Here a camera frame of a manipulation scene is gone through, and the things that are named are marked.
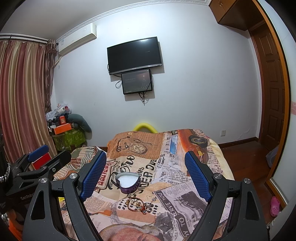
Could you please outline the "purple heart-shaped tin box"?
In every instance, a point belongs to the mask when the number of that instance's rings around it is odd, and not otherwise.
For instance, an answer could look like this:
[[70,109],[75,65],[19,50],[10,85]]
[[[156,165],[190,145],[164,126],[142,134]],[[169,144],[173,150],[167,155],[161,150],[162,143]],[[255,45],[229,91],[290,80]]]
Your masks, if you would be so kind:
[[122,172],[115,176],[112,183],[120,189],[123,194],[130,194],[135,192],[140,186],[141,180],[138,173]]

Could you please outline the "green patterned box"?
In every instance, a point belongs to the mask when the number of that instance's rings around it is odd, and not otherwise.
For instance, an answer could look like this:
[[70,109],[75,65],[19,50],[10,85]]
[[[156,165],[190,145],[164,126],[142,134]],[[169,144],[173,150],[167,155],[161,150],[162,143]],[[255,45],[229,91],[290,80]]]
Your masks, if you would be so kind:
[[58,135],[53,135],[52,138],[58,151],[73,151],[86,142],[85,134],[80,129],[72,129]]

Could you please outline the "orange box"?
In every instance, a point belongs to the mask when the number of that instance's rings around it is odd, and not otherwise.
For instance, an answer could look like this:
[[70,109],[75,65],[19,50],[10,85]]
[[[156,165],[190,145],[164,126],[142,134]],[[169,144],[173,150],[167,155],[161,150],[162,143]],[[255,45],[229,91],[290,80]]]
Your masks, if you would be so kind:
[[70,131],[71,129],[72,129],[71,124],[70,123],[66,123],[64,125],[60,125],[58,127],[55,127],[53,129],[53,132],[54,132],[55,135],[59,135],[61,133]]

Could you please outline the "dark green pillow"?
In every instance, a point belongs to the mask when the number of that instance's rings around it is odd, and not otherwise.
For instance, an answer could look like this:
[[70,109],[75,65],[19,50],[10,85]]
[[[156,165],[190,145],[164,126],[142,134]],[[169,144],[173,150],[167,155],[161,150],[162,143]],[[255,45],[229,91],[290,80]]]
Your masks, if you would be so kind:
[[76,123],[84,132],[87,132],[87,133],[92,132],[92,129],[88,125],[87,121],[84,119],[83,116],[79,114],[74,114],[74,113],[68,114],[67,121],[69,123]]

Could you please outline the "white plastic bag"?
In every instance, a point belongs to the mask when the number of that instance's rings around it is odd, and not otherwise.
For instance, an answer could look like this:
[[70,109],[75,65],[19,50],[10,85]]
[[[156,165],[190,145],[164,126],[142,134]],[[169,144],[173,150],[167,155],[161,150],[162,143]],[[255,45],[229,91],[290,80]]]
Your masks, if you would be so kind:
[[57,108],[46,113],[46,120],[53,120],[55,118],[55,116],[60,116],[61,114],[64,113],[71,113],[72,109],[68,104],[62,103],[62,104],[58,104]]

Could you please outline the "pink croc shoe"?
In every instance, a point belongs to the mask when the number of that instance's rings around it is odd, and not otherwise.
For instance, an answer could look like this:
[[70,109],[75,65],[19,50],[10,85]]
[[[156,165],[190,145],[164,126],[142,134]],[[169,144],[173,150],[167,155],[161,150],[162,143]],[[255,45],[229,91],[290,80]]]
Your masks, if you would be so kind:
[[270,201],[270,214],[272,217],[277,217],[280,213],[280,201],[273,196]]

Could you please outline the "newspaper print blanket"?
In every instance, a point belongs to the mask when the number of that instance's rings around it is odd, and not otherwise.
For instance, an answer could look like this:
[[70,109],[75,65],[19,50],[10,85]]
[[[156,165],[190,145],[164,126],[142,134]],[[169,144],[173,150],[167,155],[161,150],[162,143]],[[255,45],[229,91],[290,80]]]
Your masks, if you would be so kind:
[[[103,240],[187,240],[207,202],[185,166],[188,151],[212,172],[233,179],[219,146],[201,130],[164,133],[124,132],[107,146],[107,161],[84,205]],[[121,193],[112,181],[122,172],[138,173],[140,186]]]

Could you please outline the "pink striped curtain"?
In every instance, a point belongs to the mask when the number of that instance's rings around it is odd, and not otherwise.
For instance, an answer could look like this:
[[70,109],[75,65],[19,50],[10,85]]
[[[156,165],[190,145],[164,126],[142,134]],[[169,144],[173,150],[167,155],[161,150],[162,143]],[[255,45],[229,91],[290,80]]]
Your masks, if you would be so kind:
[[54,40],[1,41],[1,127],[11,163],[42,145],[52,157],[57,153],[46,120],[56,54]]

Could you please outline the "yellow chair back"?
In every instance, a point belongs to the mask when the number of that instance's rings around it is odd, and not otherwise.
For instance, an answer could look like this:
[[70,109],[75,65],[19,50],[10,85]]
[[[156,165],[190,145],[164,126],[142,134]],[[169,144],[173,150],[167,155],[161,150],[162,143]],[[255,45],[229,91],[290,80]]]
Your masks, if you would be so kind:
[[158,133],[158,131],[148,123],[139,123],[134,127],[133,131],[142,131],[144,129],[150,133]]

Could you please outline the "brown wooden door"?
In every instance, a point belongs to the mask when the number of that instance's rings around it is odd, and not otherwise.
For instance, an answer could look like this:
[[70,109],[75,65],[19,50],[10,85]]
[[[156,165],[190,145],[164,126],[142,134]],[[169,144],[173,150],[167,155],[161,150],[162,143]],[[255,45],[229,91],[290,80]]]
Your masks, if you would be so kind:
[[285,116],[285,85],[280,56],[267,24],[262,24],[252,32],[257,47],[263,76],[264,116],[262,145],[275,148],[281,139]]

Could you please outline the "white air conditioner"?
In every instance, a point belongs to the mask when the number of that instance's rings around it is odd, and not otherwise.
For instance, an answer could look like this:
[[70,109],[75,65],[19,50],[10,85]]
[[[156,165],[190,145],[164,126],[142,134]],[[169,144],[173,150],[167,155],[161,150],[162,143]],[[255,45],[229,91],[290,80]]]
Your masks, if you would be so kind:
[[97,38],[97,25],[89,23],[58,42],[59,55],[66,55]]

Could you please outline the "brown wooden upper cabinet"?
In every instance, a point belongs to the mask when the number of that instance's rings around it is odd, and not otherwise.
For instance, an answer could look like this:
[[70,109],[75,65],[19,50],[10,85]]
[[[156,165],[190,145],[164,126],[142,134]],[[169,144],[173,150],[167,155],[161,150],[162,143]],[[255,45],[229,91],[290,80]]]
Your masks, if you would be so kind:
[[212,0],[209,4],[218,24],[249,30],[264,18],[252,0]]

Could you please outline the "white wall socket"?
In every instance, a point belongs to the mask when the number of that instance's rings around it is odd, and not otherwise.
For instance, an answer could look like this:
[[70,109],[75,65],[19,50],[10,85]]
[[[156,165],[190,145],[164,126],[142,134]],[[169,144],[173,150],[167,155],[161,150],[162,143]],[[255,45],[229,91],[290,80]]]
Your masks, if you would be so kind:
[[221,135],[222,137],[225,136],[225,135],[226,135],[226,130],[221,130],[220,135]]

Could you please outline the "small black wall monitor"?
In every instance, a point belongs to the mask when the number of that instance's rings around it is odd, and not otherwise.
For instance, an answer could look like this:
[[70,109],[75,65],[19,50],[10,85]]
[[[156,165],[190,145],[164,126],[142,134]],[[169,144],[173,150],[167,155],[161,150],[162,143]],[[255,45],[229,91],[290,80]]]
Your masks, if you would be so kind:
[[149,69],[131,71],[121,75],[123,94],[152,91],[152,74]]

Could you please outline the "large black wall television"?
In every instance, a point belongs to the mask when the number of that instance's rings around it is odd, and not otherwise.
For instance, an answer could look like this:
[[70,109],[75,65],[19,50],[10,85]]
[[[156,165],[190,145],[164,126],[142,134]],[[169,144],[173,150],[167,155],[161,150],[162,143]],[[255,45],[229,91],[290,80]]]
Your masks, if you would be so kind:
[[133,40],[107,48],[110,75],[162,66],[157,37]]

